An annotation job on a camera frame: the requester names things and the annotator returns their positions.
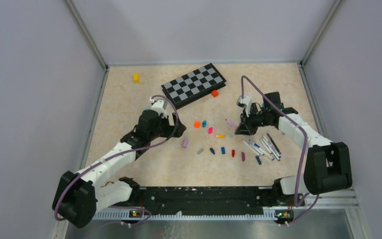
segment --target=black and white checkered board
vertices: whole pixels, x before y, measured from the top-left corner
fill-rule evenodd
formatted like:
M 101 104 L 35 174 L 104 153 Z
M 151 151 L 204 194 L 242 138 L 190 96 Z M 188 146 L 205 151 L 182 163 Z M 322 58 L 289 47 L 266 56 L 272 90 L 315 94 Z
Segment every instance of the black and white checkered board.
M 163 84 L 162 90 L 179 109 L 224 87 L 225 82 L 225 78 L 210 63 Z

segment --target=red object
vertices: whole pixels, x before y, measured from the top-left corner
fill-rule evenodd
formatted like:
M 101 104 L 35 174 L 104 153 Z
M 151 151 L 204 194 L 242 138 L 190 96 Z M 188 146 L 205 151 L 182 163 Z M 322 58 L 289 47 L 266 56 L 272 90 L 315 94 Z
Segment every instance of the red object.
M 212 95 L 213 97 L 216 97 L 216 96 L 219 95 L 219 92 L 217 92 L 217 90 L 214 90 L 214 91 L 211 92 L 211 95 Z

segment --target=beige table surface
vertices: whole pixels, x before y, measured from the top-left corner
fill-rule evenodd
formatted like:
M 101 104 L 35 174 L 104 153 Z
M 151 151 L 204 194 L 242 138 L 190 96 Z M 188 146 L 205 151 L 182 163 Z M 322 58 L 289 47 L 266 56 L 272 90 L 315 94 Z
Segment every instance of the beige table surface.
M 150 106 L 149 97 L 163 95 L 162 84 L 202 65 L 111 67 L 87 165 L 110 151 L 122 136 L 133 129 L 144 108 Z M 253 136 L 235 136 L 225 119 L 239 123 L 242 109 L 236 106 L 236 100 L 241 93 L 241 76 L 246 75 L 263 93 L 279 91 L 285 107 L 295 108 L 316 129 L 297 64 L 215 64 L 215 67 L 227 80 L 226 87 L 219 90 L 216 98 L 208 95 L 178 110 L 182 123 L 187 127 L 183 137 L 172 138 L 149 149 L 119 170 L 113 180 L 127 176 L 141 186 L 271 186 L 277 178 L 296 174 L 300 149 L 290 138 L 272 126 L 259 128 Z M 134 73 L 139 73 L 140 83 L 133 82 Z M 253 102 L 263 102 L 249 83 L 244 83 L 244 90 Z M 167 110 L 173 124 L 172 108 Z M 194 128 L 195 120 L 206 120 L 207 127 Z M 213 127 L 213 134 L 207 133 L 208 127 Z M 282 151 L 282 160 L 269 161 L 262 157 L 263 165 L 260 166 L 242 139 L 259 142 L 261 135 L 267 132 Z M 218 139 L 216 134 L 227 135 L 227 138 Z M 184 138 L 189 140 L 188 148 L 181 147 Z M 221 154 L 222 146 L 226 148 L 225 155 Z M 209 151 L 210 147 L 216 151 L 215 155 Z M 200 148 L 204 148 L 204 152 L 197 155 Z M 232 149 L 236 150 L 234 158 Z M 245 162 L 241 161 L 241 151 L 246 154 Z

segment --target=robotic arm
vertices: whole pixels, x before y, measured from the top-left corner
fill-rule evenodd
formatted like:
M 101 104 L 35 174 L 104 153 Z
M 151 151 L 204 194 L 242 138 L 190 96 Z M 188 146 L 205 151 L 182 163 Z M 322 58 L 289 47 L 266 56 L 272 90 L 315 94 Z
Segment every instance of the robotic arm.
M 134 129 L 122 137 L 120 142 L 105 156 L 76 173 L 68 171 L 62 175 L 52 204 L 53 210 L 56 209 L 57 202 L 68 185 L 79 174 L 91 167 L 94 168 L 84 174 L 68 190 L 57 209 L 59 215 L 76 227 L 82 228 L 90 222 L 96 212 L 129 199 L 133 189 L 139 187 L 129 178 L 124 177 L 114 184 L 101 186 L 123 166 L 139 158 L 147 149 L 121 154 L 108 161 L 105 159 L 120 152 L 147 147 L 158 137 L 169 137 L 172 133 L 173 137 L 181 137 L 187 129 L 176 114 L 172 114 L 174 125 L 169 125 L 166 101 L 150 99 L 150 103 L 152 104 L 151 109 L 143 111 Z
M 252 103 L 249 96 L 244 96 L 244 98 L 240 96 L 237 105 L 243 108 L 243 112 L 240 116 L 241 123 L 235 134 L 254 135 L 258 127 L 271 125 L 303 148 L 304 135 L 298 129 L 300 126 L 308 136 L 307 161 L 303 175 L 304 185 L 301 180 L 300 191 L 318 195 L 351 187 L 352 172 L 347 145 L 342 142 L 334 143 L 313 130 L 302 120 L 294 108 L 284 107 L 279 92 L 268 93 L 266 97 L 297 125 L 283 117 L 265 99 L 264 106 L 258 109 L 258 103 Z M 284 195 L 294 194 L 295 184 L 296 176 L 280 179 L 281 191 Z

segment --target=gray wall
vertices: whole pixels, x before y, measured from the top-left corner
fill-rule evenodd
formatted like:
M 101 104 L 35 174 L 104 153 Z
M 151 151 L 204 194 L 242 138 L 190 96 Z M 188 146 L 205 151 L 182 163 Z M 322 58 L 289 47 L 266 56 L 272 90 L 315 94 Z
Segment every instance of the gray wall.
M 0 0 L 0 239 L 49 238 L 102 68 L 61 0 Z
M 357 197 L 382 238 L 382 1 L 346 1 L 307 70 L 331 138 L 349 145 Z
M 113 64 L 299 61 L 334 0 L 74 0 Z

